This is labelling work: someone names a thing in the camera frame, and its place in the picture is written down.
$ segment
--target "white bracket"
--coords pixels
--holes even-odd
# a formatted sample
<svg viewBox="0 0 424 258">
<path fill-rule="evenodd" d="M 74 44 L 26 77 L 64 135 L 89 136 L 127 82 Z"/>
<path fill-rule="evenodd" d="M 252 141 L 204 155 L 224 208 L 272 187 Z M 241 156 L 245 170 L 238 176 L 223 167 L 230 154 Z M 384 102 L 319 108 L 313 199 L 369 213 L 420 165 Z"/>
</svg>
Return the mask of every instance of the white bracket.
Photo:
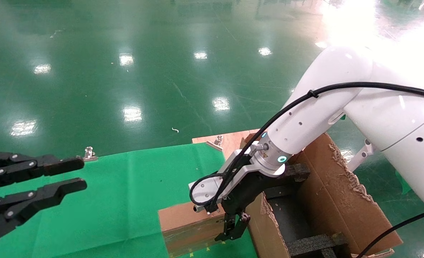
<svg viewBox="0 0 424 258">
<path fill-rule="evenodd" d="M 359 152 L 357 152 L 357 154 L 351 160 L 349 160 L 347 164 L 349 170 L 354 172 L 354 170 L 356 170 L 356 168 L 358 168 L 358 166 L 362 164 L 366 158 L 368 158 L 368 156 L 373 154 L 373 145 L 368 141 L 368 139 L 365 139 L 364 147 L 362 147 Z"/>
</svg>

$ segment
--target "glossy floor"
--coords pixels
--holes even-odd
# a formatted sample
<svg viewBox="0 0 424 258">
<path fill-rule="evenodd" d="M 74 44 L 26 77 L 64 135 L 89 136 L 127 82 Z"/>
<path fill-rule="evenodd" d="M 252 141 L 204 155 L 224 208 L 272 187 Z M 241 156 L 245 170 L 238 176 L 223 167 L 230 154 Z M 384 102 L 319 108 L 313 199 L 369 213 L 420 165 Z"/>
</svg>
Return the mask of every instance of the glossy floor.
<svg viewBox="0 0 424 258">
<path fill-rule="evenodd" d="M 97 155 L 259 128 L 331 44 L 424 76 L 424 0 L 0 0 L 0 151 Z M 346 158 L 350 121 L 330 134 Z M 357 174 L 393 224 L 424 211 L 375 155 Z M 424 220 L 395 258 L 424 258 Z"/>
</svg>

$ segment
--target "white robotic arm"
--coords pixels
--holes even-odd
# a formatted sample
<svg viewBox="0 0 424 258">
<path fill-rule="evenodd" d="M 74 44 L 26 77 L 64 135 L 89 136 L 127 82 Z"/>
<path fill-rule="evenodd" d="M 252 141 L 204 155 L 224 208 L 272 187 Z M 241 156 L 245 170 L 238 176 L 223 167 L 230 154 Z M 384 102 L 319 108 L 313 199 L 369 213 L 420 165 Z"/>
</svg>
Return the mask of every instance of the white robotic arm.
<svg viewBox="0 0 424 258">
<path fill-rule="evenodd" d="M 329 47 L 307 69 L 289 105 L 309 90 L 348 82 L 393 83 L 424 90 L 423 78 L 398 74 L 379 63 L 367 48 Z M 250 160 L 237 171 L 219 194 L 225 199 L 250 172 L 276 178 L 284 172 L 283 163 L 303 150 L 346 114 L 365 137 L 424 201 L 424 96 L 394 90 L 347 88 L 322 93 L 284 113 L 267 129 L 258 145 L 251 148 Z M 217 172 L 223 173 L 239 154 L 236 150 Z M 201 181 L 192 190 L 192 200 L 205 202 L 215 196 L 221 177 Z"/>
</svg>

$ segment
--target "wooden board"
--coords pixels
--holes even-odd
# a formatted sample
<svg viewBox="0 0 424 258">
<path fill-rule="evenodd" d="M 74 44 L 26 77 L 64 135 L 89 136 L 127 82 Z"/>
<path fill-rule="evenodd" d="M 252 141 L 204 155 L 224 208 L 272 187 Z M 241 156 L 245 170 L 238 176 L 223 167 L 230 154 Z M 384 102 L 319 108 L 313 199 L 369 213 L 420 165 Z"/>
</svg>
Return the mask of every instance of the wooden board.
<svg viewBox="0 0 424 258">
<path fill-rule="evenodd" d="M 170 257 L 178 257 L 216 244 L 214 238 L 223 232 L 225 212 L 207 215 L 193 211 L 193 203 L 178 204 L 158 211 L 164 242 Z"/>
<path fill-rule="evenodd" d="M 200 143 L 200 142 L 214 142 L 215 139 L 217 139 L 217 136 L 221 135 L 223 137 L 222 145 L 223 148 L 223 155 L 225 158 L 228 158 L 233 151 L 240 148 L 241 140 L 242 138 L 246 138 L 249 134 L 253 134 L 258 132 L 258 129 L 255 130 L 247 130 L 242 132 L 235 132 L 235 133 L 229 133 L 229 134 L 217 134 L 217 135 L 211 135 L 209 137 L 197 137 L 191 139 L 193 143 Z"/>
</svg>

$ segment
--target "teal indicator light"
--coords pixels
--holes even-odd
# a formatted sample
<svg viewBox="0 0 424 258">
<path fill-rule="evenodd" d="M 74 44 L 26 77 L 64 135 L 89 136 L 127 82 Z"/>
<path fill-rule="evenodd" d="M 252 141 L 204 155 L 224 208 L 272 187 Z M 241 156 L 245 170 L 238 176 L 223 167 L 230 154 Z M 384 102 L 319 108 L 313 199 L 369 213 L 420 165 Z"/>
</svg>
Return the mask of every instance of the teal indicator light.
<svg viewBox="0 0 424 258">
<path fill-rule="evenodd" d="M 287 157 L 280 156 L 280 157 L 277 158 L 277 161 L 279 161 L 280 163 L 286 162 L 287 161 Z"/>
</svg>

